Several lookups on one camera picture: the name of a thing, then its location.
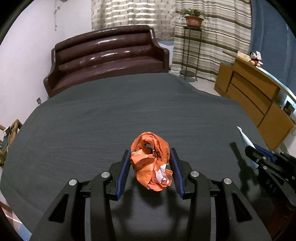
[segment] wooden cabinet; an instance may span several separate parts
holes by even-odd
[[[242,106],[266,145],[274,150],[294,126],[293,120],[274,100],[281,89],[294,98],[279,81],[245,60],[228,55],[235,58],[235,62],[233,65],[220,64],[214,89],[221,96],[234,99]]]

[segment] mickey mouse plush toy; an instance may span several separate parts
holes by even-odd
[[[261,64],[263,64],[260,60],[262,60],[261,59],[260,52],[258,52],[258,51],[256,51],[256,53],[250,52],[250,59],[249,59],[249,61],[251,61],[251,64],[252,65],[255,65],[255,66],[260,67]]]

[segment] dark gray bedsheet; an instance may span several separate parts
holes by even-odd
[[[272,205],[244,161],[237,126],[266,148],[239,104],[199,91],[171,74],[73,86],[37,107],[24,123],[8,153],[1,191],[33,231],[68,180],[86,181],[108,170],[139,134],[151,131],[208,178],[231,178],[265,219]],[[117,238],[182,240],[189,205],[174,185],[162,192],[146,190],[131,169],[121,200],[111,202]]]

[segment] striped curtain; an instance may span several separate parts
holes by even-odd
[[[148,24],[159,40],[173,40],[175,0],[92,0],[92,30]]]
[[[199,31],[191,31],[188,70],[197,76],[215,81],[220,62],[231,62],[231,57],[223,51],[236,54],[237,51],[248,53],[251,40],[250,0],[183,0],[176,1],[176,11],[185,8],[200,9],[207,20],[202,23],[202,39]],[[172,73],[181,70],[185,19],[176,18]],[[185,54],[188,48],[188,31],[185,37]],[[200,46],[200,59],[197,56]]]

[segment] silver screw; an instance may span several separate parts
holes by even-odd
[[[74,186],[74,185],[76,185],[76,183],[77,183],[77,180],[75,180],[75,179],[72,179],[69,181],[70,186]]]
[[[225,182],[226,184],[231,184],[231,183],[232,183],[231,179],[229,179],[229,178],[225,178],[225,179],[224,179],[224,182]]]
[[[192,172],[190,173],[190,175],[193,176],[193,177],[198,177],[200,174],[199,174],[199,172],[197,172],[197,171],[192,171]]]
[[[101,174],[101,176],[102,176],[103,178],[107,178],[107,177],[110,176],[110,173],[109,173],[109,172],[103,172],[103,173]]]

